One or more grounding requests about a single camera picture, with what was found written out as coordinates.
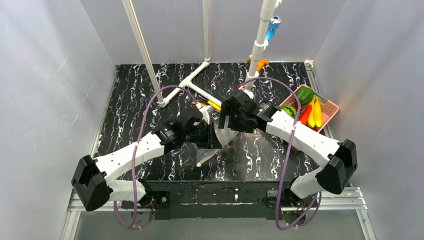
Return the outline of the clear polka dot zip bag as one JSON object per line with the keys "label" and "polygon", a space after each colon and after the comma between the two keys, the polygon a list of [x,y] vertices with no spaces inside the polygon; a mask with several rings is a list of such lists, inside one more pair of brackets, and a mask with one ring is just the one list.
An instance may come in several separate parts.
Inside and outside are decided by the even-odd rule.
{"label": "clear polka dot zip bag", "polygon": [[204,137],[200,143],[195,144],[196,149],[196,166],[199,168],[203,163],[221,151],[232,141],[238,131],[229,128],[220,129],[216,124],[211,122],[206,129]]}

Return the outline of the green toy watermelon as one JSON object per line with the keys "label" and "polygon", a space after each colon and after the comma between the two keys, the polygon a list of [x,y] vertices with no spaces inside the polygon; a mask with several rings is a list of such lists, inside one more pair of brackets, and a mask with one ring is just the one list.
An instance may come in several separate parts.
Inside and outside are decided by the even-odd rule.
{"label": "green toy watermelon", "polygon": [[284,112],[286,112],[291,118],[295,119],[297,115],[297,109],[291,105],[284,105],[281,108]]}

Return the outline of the orange toy carrot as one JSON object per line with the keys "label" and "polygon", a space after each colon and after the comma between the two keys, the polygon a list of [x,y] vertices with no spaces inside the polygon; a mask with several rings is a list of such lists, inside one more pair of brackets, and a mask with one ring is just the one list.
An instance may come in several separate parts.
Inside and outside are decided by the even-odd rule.
{"label": "orange toy carrot", "polygon": [[309,105],[308,105],[308,107],[306,107],[306,108],[304,109],[304,111],[302,112],[302,114],[301,114],[301,116],[300,116],[300,118],[299,118],[299,121],[300,121],[303,125],[306,125],[306,124],[307,124],[308,119],[309,119],[309,116],[310,116],[310,114],[311,114],[312,110],[313,110],[313,106],[312,106],[311,104],[309,104]]}

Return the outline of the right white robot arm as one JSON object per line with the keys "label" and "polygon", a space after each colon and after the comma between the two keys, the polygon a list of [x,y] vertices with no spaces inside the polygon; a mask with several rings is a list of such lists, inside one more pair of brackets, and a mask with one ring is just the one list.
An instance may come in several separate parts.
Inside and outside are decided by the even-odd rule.
{"label": "right white robot arm", "polygon": [[322,135],[295,120],[278,105],[264,100],[256,103],[249,90],[237,90],[221,104],[219,129],[252,133],[259,129],[311,157],[318,168],[290,181],[281,199],[296,203],[321,191],[341,194],[358,168],[356,145]]}

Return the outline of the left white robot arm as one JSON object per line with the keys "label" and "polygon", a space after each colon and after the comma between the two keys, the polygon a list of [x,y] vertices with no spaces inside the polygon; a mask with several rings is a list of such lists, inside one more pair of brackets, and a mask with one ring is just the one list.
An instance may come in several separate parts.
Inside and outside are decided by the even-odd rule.
{"label": "left white robot arm", "polygon": [[185,143],[193,143],[199,149],[222,148],[213,122],[199,117],[171,119],[155,127],[140,141],[115,152],[97,158],[83,156],[76,165],[71,185],[88,212],[107,202],[136,200],[140,203],[145,195],[151,194],[147,184],[139,180],[119,180],[118,177],[148,160],[181,148]]}

